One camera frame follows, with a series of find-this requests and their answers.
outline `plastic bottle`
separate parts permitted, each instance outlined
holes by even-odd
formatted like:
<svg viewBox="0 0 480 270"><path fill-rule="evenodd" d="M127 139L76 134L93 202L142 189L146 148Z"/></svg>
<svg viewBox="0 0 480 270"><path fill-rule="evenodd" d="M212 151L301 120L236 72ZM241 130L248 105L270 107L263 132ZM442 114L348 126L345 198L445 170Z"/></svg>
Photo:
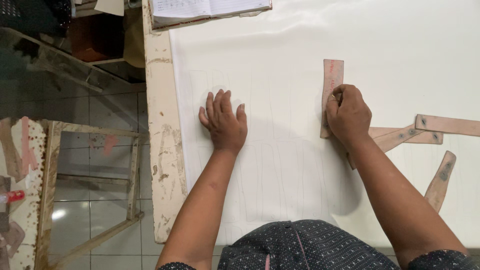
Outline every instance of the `plastic bottle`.
<svg viewBox="0 0 480 270"><path fill-rule="evenodd" d="M0 203L11 203L25 198L25 192L23 190L9 191L7 193L0 194Z"/></svg>

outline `right hand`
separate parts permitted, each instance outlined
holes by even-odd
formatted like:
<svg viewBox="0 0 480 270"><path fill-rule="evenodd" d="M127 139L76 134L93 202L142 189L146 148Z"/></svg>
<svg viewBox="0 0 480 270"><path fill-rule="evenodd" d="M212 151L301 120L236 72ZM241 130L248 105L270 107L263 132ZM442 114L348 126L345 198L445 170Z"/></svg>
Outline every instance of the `right hand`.
<svg viewBox="0 0 480 270"><path fill-rule="evenodd" d="M342 94L342 103L333 96L328 97L327 120L333 134L349 151L351 147L372 139L368 135L372 112L363 101L360 90L353 85L339 85L333 90L334 96Z"/></svg>

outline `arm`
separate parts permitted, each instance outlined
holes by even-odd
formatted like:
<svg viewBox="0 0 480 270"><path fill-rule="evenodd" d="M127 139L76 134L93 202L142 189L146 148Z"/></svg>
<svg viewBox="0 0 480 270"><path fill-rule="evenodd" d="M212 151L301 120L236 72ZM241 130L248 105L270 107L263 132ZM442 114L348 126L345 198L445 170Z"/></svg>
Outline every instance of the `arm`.
<svg viewBox="0 0 480 270"><path fill-rule="evenodd" d="M406 269L419 255L438 249L467 254L442 218L402 175L368 135L372 113L360 91L340 85L340 105L333 97L327 103L327 119L357 166L373 211L392 243L398 263Z"/></svg>
<svg viewBox="0 0 480 270"><path fill-rule="evenodd" d="M208 119L205 109L200 107L199 119L210 131L214 151L175 219L156 268L169 262L183 262L199 270L211 269L228 182L247 136L244 106L237 108L235 117L230 91L220 90L215 100L208 93Z"/></svg>

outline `person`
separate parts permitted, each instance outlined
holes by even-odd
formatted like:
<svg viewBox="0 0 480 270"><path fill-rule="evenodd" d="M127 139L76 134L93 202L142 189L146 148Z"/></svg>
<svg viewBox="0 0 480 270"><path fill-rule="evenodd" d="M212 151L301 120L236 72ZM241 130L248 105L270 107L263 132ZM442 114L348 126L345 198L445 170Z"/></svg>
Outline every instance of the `person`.
<svg viewBox="0 0 480 270"><path fill-rule="evenodd" d="M372 113L353 85L340 85L326 106L333 134L352 156L373 211L402 269L478 270L454 233L368 135ZM211 269L235 159L247 135L245 105L232 112L230 91L208 93L199 119L214 151L180 209L156 265L160 270ZM320 220L272 222L226 246L220 270L398 269L358 238Z"/></svg>

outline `tile floor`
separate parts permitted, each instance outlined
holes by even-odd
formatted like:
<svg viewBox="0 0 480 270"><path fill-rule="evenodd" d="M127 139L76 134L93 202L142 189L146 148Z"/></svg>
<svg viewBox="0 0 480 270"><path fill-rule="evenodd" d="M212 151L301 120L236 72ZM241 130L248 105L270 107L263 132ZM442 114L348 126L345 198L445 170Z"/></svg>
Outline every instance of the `tile floor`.
<svg viewBox="0 0 480 270"><path fill-rule="evenodd" d="M65 80L57 79L56 85L60 87L54 86L48 74L39 72L0 78L3 93L0 118L26 115L140 132L148 130L144 85L114 85L102 94ZM94 140L93 149L89 148L89 138ZM103 156L103 143L103 136L64 133L59 172L128 178L132 141L121 139L108 157ZM137 204L145 217L78 258L68 270L154 269L163 246L154 242L149 149L148 142L142 146ZM125 219L125 186L57 181L56 188L49 259L57 258ZM216 269L221 249L217 246L214 250L212 269ZM396 261L391 249L382 249L382 252ZM478 250L472 253L480 255Z"/></svg>

